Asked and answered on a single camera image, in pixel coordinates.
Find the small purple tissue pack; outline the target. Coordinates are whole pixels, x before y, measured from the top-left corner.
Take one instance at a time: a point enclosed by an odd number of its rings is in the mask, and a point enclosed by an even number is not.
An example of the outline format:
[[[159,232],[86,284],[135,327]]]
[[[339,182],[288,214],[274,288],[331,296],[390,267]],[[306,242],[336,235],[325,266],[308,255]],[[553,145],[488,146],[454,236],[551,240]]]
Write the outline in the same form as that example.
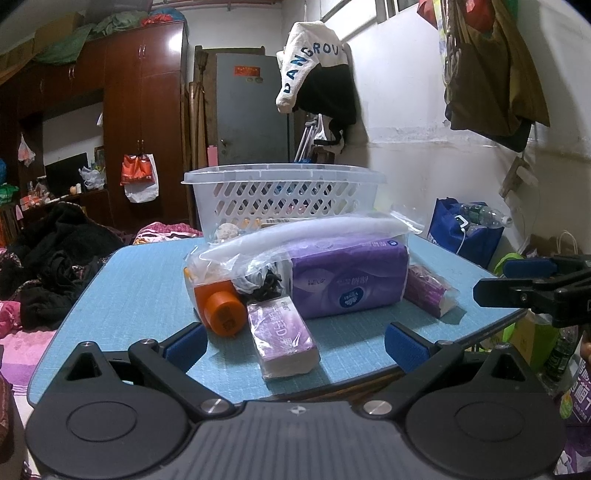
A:
[[[318,346],[290,297],[250,303],[247,313],[263,379],[304,375],[318,367]]]
[[[457,306],[458,291],[427,267],[409,267],[404,298],[437,319]]]

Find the large purple tissue pack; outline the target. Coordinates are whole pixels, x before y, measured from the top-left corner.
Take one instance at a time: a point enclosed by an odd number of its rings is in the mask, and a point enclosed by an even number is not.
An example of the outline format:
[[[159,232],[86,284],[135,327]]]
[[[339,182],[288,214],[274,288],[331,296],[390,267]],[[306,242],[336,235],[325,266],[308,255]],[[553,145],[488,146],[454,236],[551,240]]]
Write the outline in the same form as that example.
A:
[[[301,241],[288,247],[290,298],[305,320],[394,305],[403,299],[410,255],[394,237]]]

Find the clear plastic zip bag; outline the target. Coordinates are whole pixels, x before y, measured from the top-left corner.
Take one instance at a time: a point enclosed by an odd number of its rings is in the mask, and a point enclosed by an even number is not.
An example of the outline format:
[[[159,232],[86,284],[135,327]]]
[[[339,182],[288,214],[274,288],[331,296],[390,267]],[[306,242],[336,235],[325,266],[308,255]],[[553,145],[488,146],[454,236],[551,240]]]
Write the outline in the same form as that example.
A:
[[[323,252],[356,240],[421,234],[423,220],[402,212],[370,211],[283,222],[217,244],[194,248],[186,257],[183,278],[194,296],[200,287],[228,282],[238,294],[290,291],[293,253]]]

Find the orange cap bottle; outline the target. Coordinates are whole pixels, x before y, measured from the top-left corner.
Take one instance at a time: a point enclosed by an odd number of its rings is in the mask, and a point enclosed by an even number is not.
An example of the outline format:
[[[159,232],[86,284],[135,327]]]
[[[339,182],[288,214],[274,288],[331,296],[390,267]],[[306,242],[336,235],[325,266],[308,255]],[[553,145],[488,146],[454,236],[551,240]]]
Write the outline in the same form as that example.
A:
[[[197,285],[187,267],[183,277],[189,299],[202,324],[215,335],[231,337],[247,322],[247,310],[230,280]]]

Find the blue shopping bag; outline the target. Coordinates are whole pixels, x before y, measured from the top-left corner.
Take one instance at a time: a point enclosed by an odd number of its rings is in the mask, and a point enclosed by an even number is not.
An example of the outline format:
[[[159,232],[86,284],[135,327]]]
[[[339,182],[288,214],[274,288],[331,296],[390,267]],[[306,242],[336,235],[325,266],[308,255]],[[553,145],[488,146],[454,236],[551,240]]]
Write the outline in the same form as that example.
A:
[[[440,247],[487,269],[503,235],[503,228],[471,223],[455,198],[438,199],[427,238]]]

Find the white plastic basket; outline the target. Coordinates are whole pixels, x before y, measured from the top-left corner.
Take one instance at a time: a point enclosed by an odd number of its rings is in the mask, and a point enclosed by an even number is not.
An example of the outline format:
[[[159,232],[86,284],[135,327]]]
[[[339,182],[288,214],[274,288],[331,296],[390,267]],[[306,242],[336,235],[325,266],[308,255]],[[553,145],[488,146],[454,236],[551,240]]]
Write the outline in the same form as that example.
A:
[[[368,168],[306,163],[215,166],[184,174],[211,240],[223,224],[256,231],[267,220],[310,219],[374,209],[386,176]]]

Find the olive hanging clothes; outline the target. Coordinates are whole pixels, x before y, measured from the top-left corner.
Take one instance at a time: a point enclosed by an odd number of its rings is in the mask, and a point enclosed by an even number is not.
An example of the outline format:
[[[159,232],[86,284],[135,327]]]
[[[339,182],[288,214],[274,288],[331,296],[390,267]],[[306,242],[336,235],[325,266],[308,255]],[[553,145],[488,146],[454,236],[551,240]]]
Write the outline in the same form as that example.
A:
[[[484,1],[491,28],[467,19],[465,1],[443,1],[445,116],[455,131],[471,131],[516,153],[549,112],[529,49],[503,1]]]

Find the red white hanging bag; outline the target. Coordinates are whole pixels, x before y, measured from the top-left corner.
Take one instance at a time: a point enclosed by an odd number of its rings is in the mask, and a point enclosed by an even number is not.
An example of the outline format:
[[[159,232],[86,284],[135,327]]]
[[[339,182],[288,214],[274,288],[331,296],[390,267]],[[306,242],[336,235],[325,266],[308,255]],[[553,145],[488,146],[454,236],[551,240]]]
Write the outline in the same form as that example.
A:
[[[159,196],[158,174],[152,154],[123,156],[120,185],[132,204],[154,201]]]

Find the grey metal door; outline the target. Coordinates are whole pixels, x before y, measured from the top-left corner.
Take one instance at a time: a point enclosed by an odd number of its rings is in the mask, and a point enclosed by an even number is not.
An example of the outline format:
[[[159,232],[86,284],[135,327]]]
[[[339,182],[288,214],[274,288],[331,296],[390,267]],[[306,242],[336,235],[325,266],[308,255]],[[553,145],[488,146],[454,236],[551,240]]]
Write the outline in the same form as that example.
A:
[[[270,56],[221,53],[216,57],[218,163],[290,160],[290,117],[276,108],[280,69]]]

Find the dark red wooden wardrobe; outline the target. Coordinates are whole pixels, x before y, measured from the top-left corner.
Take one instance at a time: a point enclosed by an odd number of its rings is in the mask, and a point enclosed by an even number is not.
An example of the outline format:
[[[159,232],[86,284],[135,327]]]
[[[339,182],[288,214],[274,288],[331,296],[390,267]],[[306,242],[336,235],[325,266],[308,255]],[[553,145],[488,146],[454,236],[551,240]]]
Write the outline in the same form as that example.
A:
[[[181,183],[186,49],[186,27],[173,21],[91,40],[73,64],[29,62],[1,86],[1,157],[8,182],[25,193],[28,182],[42,174],[44,121],[101,102],[105,217],[126,232],[153,221],[188,221],[188,190]],[[159,195],[134,204],[120,184],[121,166],[125,155],[140,153],[155,159]]]

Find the white black hanging jacket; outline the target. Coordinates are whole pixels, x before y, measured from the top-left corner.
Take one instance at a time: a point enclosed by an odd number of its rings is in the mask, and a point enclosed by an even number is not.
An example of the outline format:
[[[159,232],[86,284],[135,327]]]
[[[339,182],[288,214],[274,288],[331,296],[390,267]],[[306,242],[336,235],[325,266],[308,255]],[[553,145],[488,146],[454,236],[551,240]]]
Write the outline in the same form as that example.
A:
[[[321,21],[296,22],[276,60],[280,68],[277,111],[301,110],[318,116],[314,144],[341,154],[358,112],[348,54],[335,31]]]

